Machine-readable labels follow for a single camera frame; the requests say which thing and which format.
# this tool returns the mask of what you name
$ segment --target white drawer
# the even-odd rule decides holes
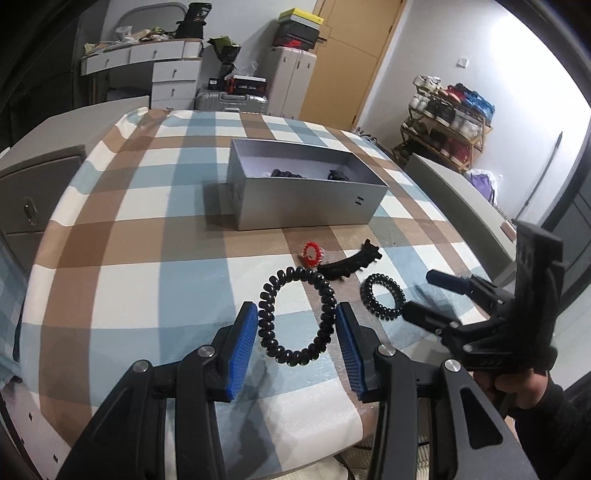
[[[131,47],[129,63],[142,61],[181,59],[183,58],[184,41],[150,42]]]
[[[129,63],[129,51],[131,48],[120,48],[106,53],[99,53],[94,57],[88,57],[85,66],[82,66],[82,75],[87,75],[101,70],[120,67]]]
[[[158,61],[152,71],[153,82],[198,80],[201,60]]]
[[[152,84],[152,101],[194,99],[197,93],[197,81],[158,82]]]
[[[151,104],[151,108],[160,108],[162,110],[193,110],[194,106],[194,98],[187,100],[157,100]]]
[[[200,41],[185,41],[183,50],[184,59],[196,59],[199,58],[199,54],[203,49],[203,44]]]

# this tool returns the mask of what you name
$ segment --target open box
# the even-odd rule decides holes
[[[276,168],[304,178],[271,177]],[[249,139],[232,140],[228,186],[238,230],[368,223],[388,190],[351,152]]]

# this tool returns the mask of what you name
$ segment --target drawer handle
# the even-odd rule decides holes
[[[25,212],[25,216],[29,220],[29,225],[35,226],[37,224],[37,209],[32,199],[25,199],[22,211]]]

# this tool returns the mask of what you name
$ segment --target person's arm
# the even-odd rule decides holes
[[[497,391],[517,393],[517,408],[510,415],[523,450],[540,480],[556,478],[589,435],[589,419],[546,375],[533,371],[501,375],[493,384],[489,376],[477,372],[475,380],[489,398]]]

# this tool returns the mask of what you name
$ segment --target drawer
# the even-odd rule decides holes
[[[86,61],[86,70],[82,66],[82,75],[87,75],[100,70],[112,69],[114,67],[121,67],[129,63],[130,48],[120,48],[107,53],[99,53],[94,57],[88,57]]]
[[[201,60],[159,61],[154,63],[153,82],[198,80]]]
[[[31,273],[43,232],[11,233],[6,236],[8,246],[27,273]]]
[[[161,108],[162,110],[193,110],[194,106],[194,98],[185,100],[157,100],[151,104],[151,108]]]
[[[135,45],[131,47],[129,63],[139,63],[141,61],[182,59],[183,58],[182,40],[146,43],[144,45]]]
[[[201,50],[203,49],[203,44],[200,41],[185,41],[184,49],[183,49],[183,58],[184,59],[196,59],[199,58],[201,54]]]
[[[4,233],[45,230],[61,194],[80,168],[80,163],[80,157],[67,157],[2,177],[0,229]]]
[[[197,81],[158,82],[152,84],[152,101],[194,99],[197,93]]]

